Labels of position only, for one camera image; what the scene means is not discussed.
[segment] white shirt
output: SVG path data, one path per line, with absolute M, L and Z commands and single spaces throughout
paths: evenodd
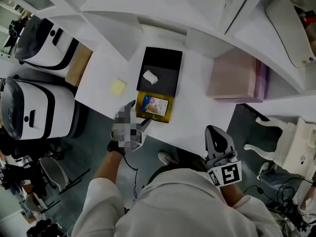
M 298 205 L 298 212 L 303 216 L 303 220 L 306 223 L 316 221 L 316 192 L 314 192 L 313 198 L 310 198 L 306 201 L 306 209 L 304 211 L 300 209 L 300 206 L 303 203 L 304 198 L 306 197 L 306 194 L 310 188 L 311 184 L 309 182 L 303 181 L 293 198 L 293 203 Z
M 244 196 L 227 206 L 207 173 L 175 169 L 158 175 L 124 214 L 110 180 L 91 181 L 74 237 L 281 237 L 265 205 Z

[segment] white eraser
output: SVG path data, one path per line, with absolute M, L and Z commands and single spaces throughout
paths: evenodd
M 152 85 L 158 82 L 158 77 L 156 77 L 152 72 L 147 70 L 144 72 L 143 77 L 148 80 Z

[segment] white table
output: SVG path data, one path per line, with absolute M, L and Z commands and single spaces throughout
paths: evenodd
M 76 100 L 114 118 L 117 111 L 136 100 L 139 73 L 146 46 L 183 51 L 176 97 L 170 123 L 152 121 L 149 136 L 178 148 L 206 156 L 204 130 L 215 125 L 227 130 L 235 104 L 219 103 L 206 96 L 213 59 L 184 47 L 184 35 L 154 27 L 143 27 L 144 40 L 128 63 L 94 52 L 81 79 Z M 120 96 L 111 93 L 115 79 L 127 83 Z

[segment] yellow sticky note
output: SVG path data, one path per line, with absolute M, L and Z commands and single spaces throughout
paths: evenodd
M 121 81 L 120 79 L 116 79 L 111 86 L 111 92 L 115 95 L 121 95 L 123 90 L 125 89 L 125 86 L 125 82 Z

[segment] white sleeve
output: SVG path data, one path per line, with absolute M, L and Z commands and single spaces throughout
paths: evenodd
M 106 178 L 93 179 L 72 236 L 113 237 L 115 225 L 123 215 L 123 201 L 116 185 Z
M 258 236 L 283 236 L 279 225 L 261 200 L 251 196 L 244 196 L 233 208 L 255 224 Z

